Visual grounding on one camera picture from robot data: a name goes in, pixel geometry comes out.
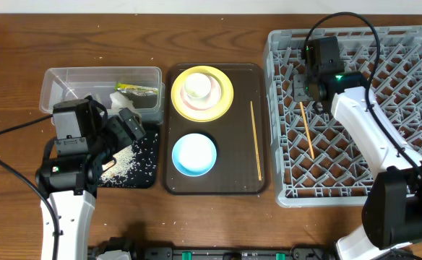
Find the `green yellow snack wrapper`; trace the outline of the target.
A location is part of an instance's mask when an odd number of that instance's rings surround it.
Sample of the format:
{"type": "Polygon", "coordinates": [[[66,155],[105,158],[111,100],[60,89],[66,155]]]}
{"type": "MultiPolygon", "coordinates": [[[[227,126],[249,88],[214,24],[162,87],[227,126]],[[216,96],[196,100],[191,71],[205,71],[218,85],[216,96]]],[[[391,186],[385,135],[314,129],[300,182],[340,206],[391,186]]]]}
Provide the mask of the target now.
{"type": "Polygon", "coordinates": [[[120,92],[124,96],[137,96],[137,97],[145,97],[145,96],[153,96],[158,94],[158,89],[154,87],[145,87],[135,84],[127,84],[117,82],[114,90],[120,92]]]}

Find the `wooden chopstick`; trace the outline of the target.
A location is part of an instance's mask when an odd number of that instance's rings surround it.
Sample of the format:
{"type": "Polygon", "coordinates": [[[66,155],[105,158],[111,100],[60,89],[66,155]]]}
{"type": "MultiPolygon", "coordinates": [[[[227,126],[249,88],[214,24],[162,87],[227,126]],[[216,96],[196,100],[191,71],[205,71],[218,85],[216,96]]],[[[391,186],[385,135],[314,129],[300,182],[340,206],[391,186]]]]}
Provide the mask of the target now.
{"type": "Polygon", "coordinates": [[[311,142],[309,124],[308,124],[308,121],[306,119],[306,113],[305,113],[305,110],[304,110],[303,102],[300,101],[299,106],[300,106],[300,109],[301,109],[301,115],[302,115],[303,124],[304,124],[305,132],[306,132],[306,138],[307,138],[307,142],[308,142],[308,145],[309,145],[309,152],[310,152],[312,160],[314,160],[315,154],[314,154],[314,149],[313,149],[312,142],[311,142]]]}
{"type": "Polygon", "coordinates": [[[257,128],[256,128],[256,121],[255,121],[255,116],[254,116],[254,105],[252,101],[250,101],[250,112],[251,112],[252,132],[253,132],[253,138],[254,138],[255,158],[256,158],[256,164],[257,164],[257,178],[258,178],[258,181],[262,181],[262,170],[261,170],[261,163],[260,163],[260,156],[259,156],[257,128]]]}

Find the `pink bowl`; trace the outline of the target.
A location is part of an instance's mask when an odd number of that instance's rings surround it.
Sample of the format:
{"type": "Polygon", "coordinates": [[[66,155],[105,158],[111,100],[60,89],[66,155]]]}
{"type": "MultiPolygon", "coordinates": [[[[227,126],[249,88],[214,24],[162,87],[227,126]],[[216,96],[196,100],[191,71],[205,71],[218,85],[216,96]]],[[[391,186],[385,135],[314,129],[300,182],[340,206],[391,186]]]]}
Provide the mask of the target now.
{"type": "Polygon", "coordinates": [[[207,75],[207,76],[210,79],[212,86],[211,86],[211,90],[208,96],[202,99],[191,99],[190,97],[188,97],[184,89],[185,80],[181,84],[180,97],[181,97],[181,101],[185,104],[187,108],[190,108],[194,111],[206,111],[216,106],[218,102],[220,101],[221,99],[220,84],[214,77],[210,75],[207,75]]]}

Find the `yellow plate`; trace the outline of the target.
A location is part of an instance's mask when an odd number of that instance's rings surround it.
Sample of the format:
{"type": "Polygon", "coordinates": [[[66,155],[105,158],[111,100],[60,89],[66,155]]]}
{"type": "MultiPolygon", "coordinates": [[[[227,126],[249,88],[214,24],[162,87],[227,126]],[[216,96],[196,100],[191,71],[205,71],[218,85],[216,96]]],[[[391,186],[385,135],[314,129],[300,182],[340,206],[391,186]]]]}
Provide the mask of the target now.
{"type": "Polygon", "coordinates": [[[193,66],[181,72],[173,82],[171,101],[176,111],[184,118],[195,122],[208,122],[224,115],[233,102],[233,85],[226,74],[212,66],[193,66]],[[193,73],[202,73],[214,77],[221,86],[221,99],[216,106],[209,110],[192,110],[181,101],[181,84],[185,78],[193,73]]]}

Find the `white tissue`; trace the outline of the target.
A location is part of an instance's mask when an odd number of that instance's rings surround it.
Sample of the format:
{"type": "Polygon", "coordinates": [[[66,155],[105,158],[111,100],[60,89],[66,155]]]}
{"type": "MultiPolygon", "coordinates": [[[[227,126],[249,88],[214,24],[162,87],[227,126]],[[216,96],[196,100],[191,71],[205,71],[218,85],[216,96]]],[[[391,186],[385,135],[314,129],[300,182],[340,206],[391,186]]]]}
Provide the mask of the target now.
{"type": "Polygon", "coordinates": [[[128,108],[131,112],[135,112],[135,108],[133,106],[133,102],[124,96],[120,92],[114,92],[110,94],[111,99],[111,110],[119,111],[124,108],[128,108]]]}

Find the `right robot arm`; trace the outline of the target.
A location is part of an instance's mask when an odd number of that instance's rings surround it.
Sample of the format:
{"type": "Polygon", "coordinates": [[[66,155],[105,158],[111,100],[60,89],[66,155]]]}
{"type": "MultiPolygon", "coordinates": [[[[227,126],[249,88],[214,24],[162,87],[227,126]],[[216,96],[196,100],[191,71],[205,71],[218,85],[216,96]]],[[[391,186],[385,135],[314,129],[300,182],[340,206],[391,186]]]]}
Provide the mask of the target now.
{"type": "Polygon", "coordinates": [[[380,259],[422,241],[422,155],[376,104],[359,71],[296,75],[296,102],[319,101],[359,148],[374,183],[361,225],[335,244],[338,259],[380,259]]]}

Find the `cream white cup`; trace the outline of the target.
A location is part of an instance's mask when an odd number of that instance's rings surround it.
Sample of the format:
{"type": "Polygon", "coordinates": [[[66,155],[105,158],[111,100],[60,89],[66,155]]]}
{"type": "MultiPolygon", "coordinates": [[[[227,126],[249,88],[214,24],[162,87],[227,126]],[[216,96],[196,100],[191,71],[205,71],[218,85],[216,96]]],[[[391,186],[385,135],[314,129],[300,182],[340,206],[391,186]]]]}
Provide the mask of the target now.
{"type": "Polygon", "coordinates": [[[208,96],[212,83],[207,75],[193,73],[186,77],[184,89],[187,96],[191,99],[202,99],[208,96]]]}

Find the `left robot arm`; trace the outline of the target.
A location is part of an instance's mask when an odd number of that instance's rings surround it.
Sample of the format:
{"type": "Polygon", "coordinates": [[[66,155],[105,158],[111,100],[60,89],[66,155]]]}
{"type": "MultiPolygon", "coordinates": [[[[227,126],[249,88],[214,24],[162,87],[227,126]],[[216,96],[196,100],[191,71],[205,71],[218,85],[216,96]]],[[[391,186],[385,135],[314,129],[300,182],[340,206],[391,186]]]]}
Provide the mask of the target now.
{"type": "Polygon", "coordinates": [[[99,178],[114,155],[145,133],[128,108],[103,118],[93,108],[53,113],[57,138],[36,173],[43,216],[42,259],[86,259],[99,178]]]}

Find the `light blue bowl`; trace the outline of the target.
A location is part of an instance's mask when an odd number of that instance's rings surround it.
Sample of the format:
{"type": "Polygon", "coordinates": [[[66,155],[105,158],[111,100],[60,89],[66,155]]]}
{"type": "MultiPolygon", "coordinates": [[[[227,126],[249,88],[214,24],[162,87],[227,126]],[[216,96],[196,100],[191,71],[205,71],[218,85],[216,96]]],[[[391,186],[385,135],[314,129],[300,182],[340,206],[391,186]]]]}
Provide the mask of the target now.
{"type": "Polygon", "coordinates": [[[182,136],[171,152],[174,167],[188,177],[207,174],[214,167],[217,157],[217,148],[211,138],[198,133],[182,136]]]}

